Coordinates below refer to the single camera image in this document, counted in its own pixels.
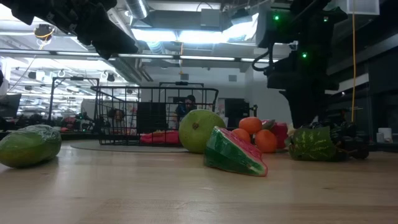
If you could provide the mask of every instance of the wire basket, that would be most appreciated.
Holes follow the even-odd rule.
[[[215,111],[218,90],[188,87],[93,86],[97,92],[99,143],[118,146],[180,146],[177,107]],[[185,105],[188,95],[196,102]]]

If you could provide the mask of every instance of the orange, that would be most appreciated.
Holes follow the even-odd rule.
[[[247,131],[238,128],[233,130],[232,133],[234,133],[238,138],[242,139],[243,141],[251,143],[250,134]]]
[[[278,145],[275,134],[269,130],[261,130],[256,134],[256,146],[262,153],[275,153]]]
[[[239,128],[244,129],[249,134],[256,134],[262,129],[262,123],[256,117],[243,118],[239,122]]]

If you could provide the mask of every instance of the red cloth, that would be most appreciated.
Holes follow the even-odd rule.
[[[158,131],[150,134],[141,135],[141,143],[152,144],[180,144],[180,139],[178,138],[178,131]]]
[[[269,120],[262,120],[262,124],[265,124]],[[286,147],[285,140],[288,138],[287,135],[287,124],[282,122],[275,122],[274,126],[271,128],[271,132],[275,134],[278,141],[278,149],[283,149]]]

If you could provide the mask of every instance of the wooden table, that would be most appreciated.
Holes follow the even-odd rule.
[[[0,165],[0,224],[398,223],[398,154],[299,162],[265,155],[268,177],[189,153],[99,152],[64,143],[31,169]]]

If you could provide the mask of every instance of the person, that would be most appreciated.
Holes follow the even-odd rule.
[[[177,121],[181,121],[185,115],[187,115],[191,110],[195,110],[197,107],[195,105],[196,99],[193,95],[189,95],[185,99],[185,103],[178,105],[175,113],[177,114]]]

